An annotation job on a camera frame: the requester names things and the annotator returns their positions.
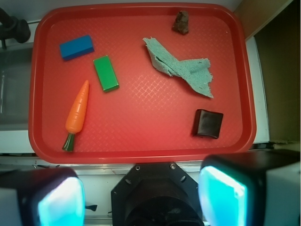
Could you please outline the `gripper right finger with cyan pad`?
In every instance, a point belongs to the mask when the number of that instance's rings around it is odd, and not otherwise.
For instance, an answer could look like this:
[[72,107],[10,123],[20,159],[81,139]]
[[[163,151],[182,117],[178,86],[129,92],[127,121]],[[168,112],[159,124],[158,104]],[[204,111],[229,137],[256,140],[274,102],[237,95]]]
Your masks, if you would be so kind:
[[298,226],[301,154],[261,150],[209,155],[201,165],[198,194],[212,226]]

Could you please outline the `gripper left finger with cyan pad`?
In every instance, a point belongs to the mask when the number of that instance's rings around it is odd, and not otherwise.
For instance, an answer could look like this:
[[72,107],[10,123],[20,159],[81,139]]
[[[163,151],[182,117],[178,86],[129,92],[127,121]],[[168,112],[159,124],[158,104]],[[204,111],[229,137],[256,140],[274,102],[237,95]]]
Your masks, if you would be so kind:
[[84,218],[84,186],[74,170],[1,172],[2,226],[82,226]]

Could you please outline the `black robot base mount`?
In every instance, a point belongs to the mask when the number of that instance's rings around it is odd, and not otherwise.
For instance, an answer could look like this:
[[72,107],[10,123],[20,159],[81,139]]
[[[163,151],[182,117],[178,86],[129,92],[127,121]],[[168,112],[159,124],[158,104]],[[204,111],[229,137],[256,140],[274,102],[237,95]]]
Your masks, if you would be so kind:
[[174,162],[136,164],[111,191],[114,226],[202,226],[198,183]]

